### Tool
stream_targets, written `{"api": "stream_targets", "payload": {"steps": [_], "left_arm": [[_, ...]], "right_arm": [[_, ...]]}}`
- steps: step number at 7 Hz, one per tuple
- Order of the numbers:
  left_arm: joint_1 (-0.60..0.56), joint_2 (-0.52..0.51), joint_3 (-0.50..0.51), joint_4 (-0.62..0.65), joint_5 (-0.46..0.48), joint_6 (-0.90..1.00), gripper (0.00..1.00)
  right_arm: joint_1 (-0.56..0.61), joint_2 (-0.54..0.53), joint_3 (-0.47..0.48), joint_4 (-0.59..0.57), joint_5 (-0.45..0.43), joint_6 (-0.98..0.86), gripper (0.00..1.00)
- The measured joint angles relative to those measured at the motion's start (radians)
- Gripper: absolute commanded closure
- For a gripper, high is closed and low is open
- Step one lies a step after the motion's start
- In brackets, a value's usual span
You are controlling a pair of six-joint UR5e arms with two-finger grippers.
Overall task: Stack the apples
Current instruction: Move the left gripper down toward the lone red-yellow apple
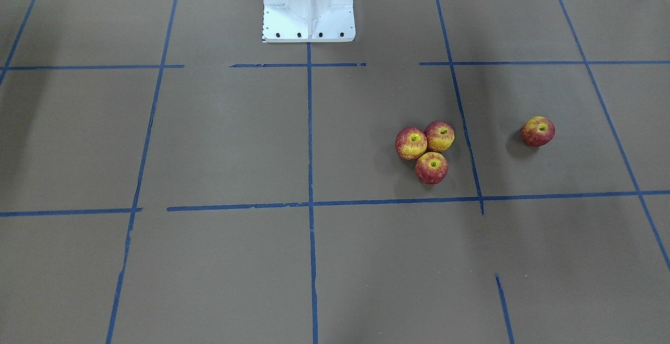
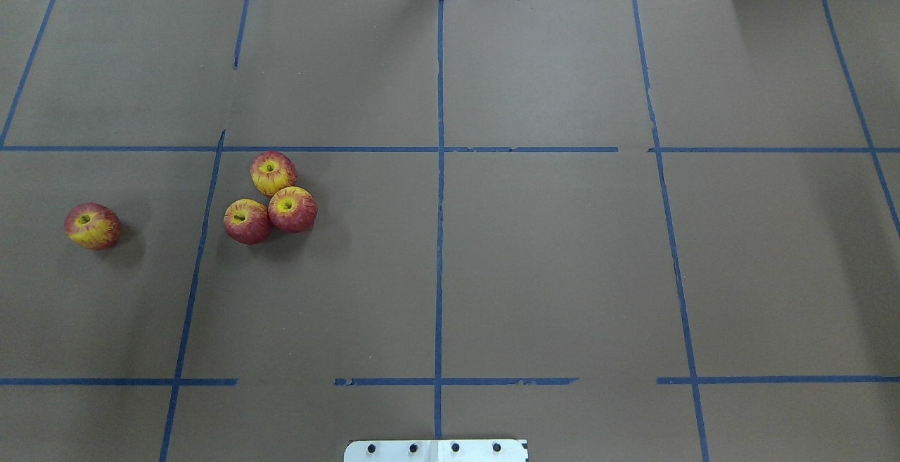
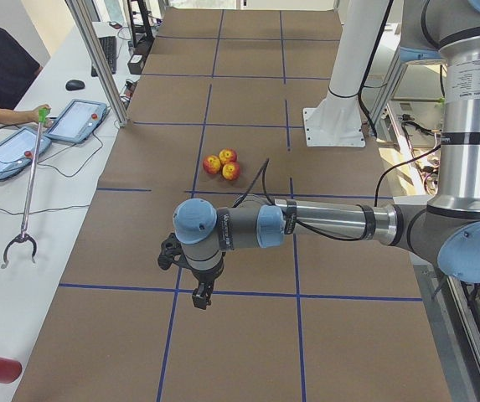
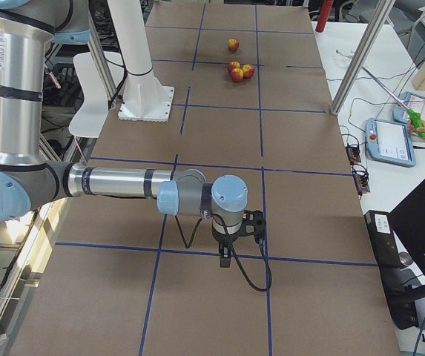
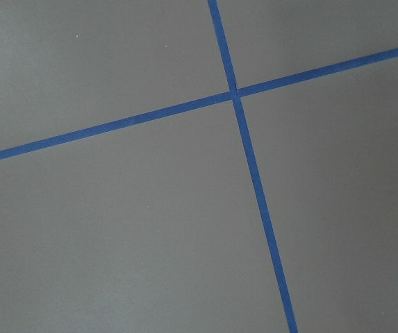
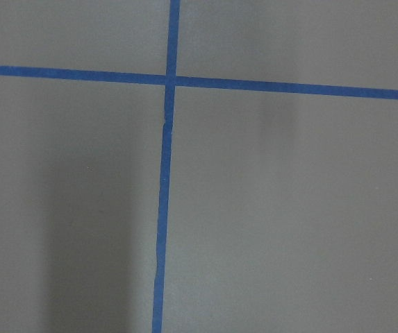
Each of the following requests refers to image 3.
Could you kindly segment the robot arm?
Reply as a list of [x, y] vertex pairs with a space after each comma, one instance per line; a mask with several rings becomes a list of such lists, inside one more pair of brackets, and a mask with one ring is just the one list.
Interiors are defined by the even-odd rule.
[[228, 251], [281, 245], [313, 232], [344, 242], [396, 246], [466, 283], [480, 283], [480, 1], [407, 1], [400, 57], [447, 65], [439, 182], [426, 205], [381, 206], [242, 194], [229, 208], [192, 198], [173, 213], [157, 263], [190, 270], [192, 299], [206, 308]]

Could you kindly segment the person's hand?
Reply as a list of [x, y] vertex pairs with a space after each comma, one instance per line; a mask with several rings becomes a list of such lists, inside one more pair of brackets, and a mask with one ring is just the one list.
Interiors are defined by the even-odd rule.
[[49, 118], [51, 107], [47, 104], [43, 104], [35, 107], [31, 111], [25, 111], [26, 117], [29, 122], [42, 123], [44, 127], [50, 128], [53, 125], [53, 120]]

